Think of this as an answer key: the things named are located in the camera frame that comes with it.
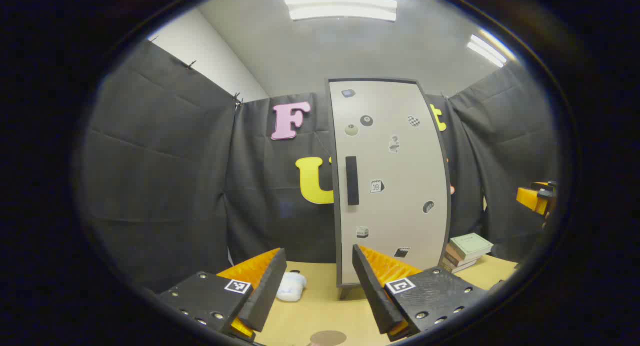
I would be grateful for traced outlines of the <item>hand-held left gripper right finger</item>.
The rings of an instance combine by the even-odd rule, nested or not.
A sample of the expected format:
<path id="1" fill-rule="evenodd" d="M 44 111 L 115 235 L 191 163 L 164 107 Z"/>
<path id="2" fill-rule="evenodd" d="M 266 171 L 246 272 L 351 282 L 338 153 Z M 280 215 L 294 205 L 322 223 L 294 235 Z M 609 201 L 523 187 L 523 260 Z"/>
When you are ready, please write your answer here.
<path id="1" fill-rule="evenodd" d="M 419 270 L 362 245 L 352 247 L 352 265 L 379 332 L 391 342 L 432 334 L 489 295 L 444 267 Z"/>

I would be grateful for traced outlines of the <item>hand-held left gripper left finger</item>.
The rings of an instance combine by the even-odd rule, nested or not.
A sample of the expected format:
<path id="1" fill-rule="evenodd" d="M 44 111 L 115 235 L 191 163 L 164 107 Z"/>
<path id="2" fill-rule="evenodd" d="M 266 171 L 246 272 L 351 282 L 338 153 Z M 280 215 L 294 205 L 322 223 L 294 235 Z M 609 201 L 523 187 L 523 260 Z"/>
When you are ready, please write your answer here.
<path id="1" fill-rule="evenodd" d="M 275 248 L 217 274 L 197 271 L 157 298 L 182 319 L 252 343 L 263 332 L 286 268 L 285 249 Z"/>

